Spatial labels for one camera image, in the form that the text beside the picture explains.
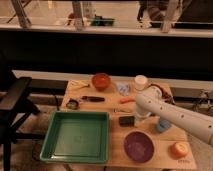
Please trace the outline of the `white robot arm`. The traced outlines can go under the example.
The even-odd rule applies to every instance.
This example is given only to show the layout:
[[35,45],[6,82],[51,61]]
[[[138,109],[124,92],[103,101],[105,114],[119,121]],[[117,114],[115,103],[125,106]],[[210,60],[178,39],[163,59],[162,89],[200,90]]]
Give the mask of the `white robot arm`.
[[166,103],[171,96],[157,85],[139,91],[135,96],[136,117],[154,113],[213,147],[213,117]]

